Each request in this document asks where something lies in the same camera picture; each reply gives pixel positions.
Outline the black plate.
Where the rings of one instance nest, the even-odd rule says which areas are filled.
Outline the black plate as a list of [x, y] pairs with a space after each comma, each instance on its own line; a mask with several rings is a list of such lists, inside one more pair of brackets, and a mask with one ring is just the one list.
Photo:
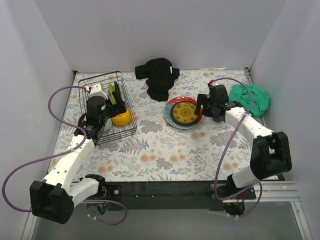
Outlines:
[[117, 95], [118, 95], [118, 98], [116, 101], [120, 103], [122, 101], [122, 95], [121, 95], [120, 86], [117, 81], [114, 82], [114, 90], [117, 92]]

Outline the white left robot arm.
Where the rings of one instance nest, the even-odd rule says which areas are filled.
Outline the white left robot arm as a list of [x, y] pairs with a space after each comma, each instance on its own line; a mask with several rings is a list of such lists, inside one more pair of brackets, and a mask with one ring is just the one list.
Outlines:
[[90, 197], [101, 200], [106, 196], [105, 178], [98, 174], [88, 174], [76, 184], [72, 181], [104, 134], [107, 121], [127, 110], [119, 92], [112, 92], [112, 96], [115, 104], [100, 93], [90, 93], [86, 112], [75, 126], [67, 154], [41, 181], [35, 180], [29, 188], [34, 216], [65, 224], [82, 201]]

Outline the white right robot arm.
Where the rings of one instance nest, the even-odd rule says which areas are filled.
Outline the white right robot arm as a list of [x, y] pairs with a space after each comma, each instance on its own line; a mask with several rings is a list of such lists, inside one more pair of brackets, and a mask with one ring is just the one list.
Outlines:
[[203, 115], [234, 127], [251, 144], [249, 166], [227, 177], [224, 185], [213, 185], [218, 200], [237, 199], [252, 185], [292, 169], [288, 136], [260, 124], [237, 101], [230, 101], [224, 85], [208, 84], [208, 94], [198, 94], [196, 115]]

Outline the orange yellow plate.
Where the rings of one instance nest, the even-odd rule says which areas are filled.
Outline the orange yellow plate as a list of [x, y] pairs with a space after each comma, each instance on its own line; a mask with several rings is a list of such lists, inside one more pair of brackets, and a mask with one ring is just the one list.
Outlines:
[[173, 121], [179, 125], [195, 124], [200, 118], [195, 114], [196, 104], [191, 101], [179, 101], [173, 105], [170, 110], [170, 116]]

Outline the large white plate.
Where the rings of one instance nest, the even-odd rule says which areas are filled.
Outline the large white plate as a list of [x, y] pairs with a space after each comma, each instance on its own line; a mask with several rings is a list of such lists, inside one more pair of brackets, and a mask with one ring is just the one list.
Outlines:
[[173, 121], [172, 117], [171, 117], [171, 108], [173, 107], [174, 104], [180, 102], [180, 101], [190, 101], [194, 104], [197, 105], [197, 101], [191, 97], [187, 97], [187, 96], [179, 96], [179, 97], [175, 97], [172, 98], [171, 100], [169, 100], [165, 107], [164, 107], [164, 117], [166, 119], [166, 121], [173, 127], [181, 129], [181, 130], [188, 130], [191, 128], [196, 127], [203, 119], [203, 115], [199, 115], [199, 119], [196, 123], [191, 124], [191, 125], [180, 125], [177, 124]]

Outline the lime green plate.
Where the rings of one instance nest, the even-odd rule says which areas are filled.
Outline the lime green plate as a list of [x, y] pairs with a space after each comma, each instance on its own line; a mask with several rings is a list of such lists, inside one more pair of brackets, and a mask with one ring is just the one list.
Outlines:
[[108, 84], [108, 92], [109, 92], [109, 96], [111, 97], [112, 104], [113, 105], [117, 104], [117, 100], [114, 96], [114, 93], [117, 93], [117, 88], [112, 83]]

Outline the dark blue mug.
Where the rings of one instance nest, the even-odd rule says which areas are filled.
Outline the dark blue mug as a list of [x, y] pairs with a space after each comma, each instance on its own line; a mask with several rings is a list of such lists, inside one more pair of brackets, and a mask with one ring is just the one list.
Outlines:
[[214, 117], [213, 120], [216, 122], [216, 123], [220, 123], [222, 121], [222, 119], [220, 117]]

